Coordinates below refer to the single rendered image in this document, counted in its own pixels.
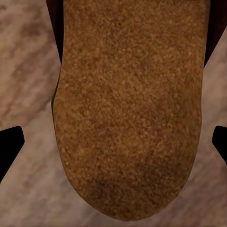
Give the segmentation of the sandal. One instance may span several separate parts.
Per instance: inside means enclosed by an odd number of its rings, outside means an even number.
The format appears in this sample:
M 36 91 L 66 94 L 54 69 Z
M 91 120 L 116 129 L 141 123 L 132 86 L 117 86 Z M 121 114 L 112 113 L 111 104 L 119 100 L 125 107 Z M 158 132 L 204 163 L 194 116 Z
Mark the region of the sandal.
M 61 61 L 51 100 L 61 162 L 90 206 L 140 221 L 184 188 L 206 63 L 227 0 L 46 0 Z

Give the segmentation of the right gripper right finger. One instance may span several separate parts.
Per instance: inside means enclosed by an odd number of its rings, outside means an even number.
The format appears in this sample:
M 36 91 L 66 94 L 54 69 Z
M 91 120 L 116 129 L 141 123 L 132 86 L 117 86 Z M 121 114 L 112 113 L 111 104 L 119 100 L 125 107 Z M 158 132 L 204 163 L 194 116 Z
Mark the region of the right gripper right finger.
M 227 163 L 227 127 L 219 125 L 215 127 L 212 143 Z

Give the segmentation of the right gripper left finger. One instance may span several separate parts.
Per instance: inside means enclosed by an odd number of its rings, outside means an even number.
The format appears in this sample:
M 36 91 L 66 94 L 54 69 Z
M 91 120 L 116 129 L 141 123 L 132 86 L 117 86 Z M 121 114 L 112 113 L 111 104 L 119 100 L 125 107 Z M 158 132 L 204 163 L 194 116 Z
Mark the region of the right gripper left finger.
M 25 143 L 21 126 L 0 131 L 0 182 Z

